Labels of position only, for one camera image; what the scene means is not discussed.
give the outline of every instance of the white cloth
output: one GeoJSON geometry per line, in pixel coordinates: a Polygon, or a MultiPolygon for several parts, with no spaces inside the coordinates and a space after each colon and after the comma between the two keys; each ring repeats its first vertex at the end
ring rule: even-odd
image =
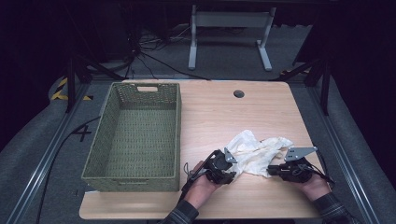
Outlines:
{"type": "Polygon", "coordinates": [[[280,152],[281,148],[292,145],[293,143],[284,137],[272,137],[258,141],[252,131],[244,130],[226,146],[237,161],[229,171],[236,172],[234,179],[243,172],[270,177],[267,167],[271,160],[280,152]]]}

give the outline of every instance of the green basket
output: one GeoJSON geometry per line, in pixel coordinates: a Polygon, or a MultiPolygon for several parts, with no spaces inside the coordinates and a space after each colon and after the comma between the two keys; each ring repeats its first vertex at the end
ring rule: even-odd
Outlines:
{"type": "Polygon", "coordinates": [[[82,179],[99,191],[178,191],[177,83],[113,83],[82,179]]]}

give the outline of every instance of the dark background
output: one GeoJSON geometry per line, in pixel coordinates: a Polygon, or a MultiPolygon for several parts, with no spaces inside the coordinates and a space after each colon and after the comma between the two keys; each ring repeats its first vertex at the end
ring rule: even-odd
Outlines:
{"type": "MultiPolygon", "coordinates": [[[[331,7],[278,7],[274,24],[315,24],[296,61],[331,56],[332,76],[394,186],[389,163],[396,159],[396,34],[392,32],[396,7],[390,1],[345,2],[336,14],[331,7]]],[[[190,14],[190,6],[178,5],[2,1],[0,150],[49,104],[50,86],[64,75],[73,51],[99,63],[123,59],[134,48],[128,37],[138,39],[145,27],[166,38],[167,29],[189,22],[190,14]]]]}

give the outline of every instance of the person's hand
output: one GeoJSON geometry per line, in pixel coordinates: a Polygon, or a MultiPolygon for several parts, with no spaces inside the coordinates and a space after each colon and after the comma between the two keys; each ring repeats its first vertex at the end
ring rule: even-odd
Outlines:
{"type": "Polygon", "coordinates": [[[290,183],[302,191],[311,202],[331,192],[326,180],[316,174],[313,174],[305,183],[290,183]]]}
{"type": "MultiPolygon", "coordinates": [[[[195,172],[203,161],[198,162],[198,164],[194,167],[193,171],[195,172]]],[[[218,189],[221,185],[217,185],[206,178],[206,175],[201,175],[197,180],[194,181],[189,191],[184,197],[184,200],[189,202],[196,209],[200,208],[218,189]]]]}

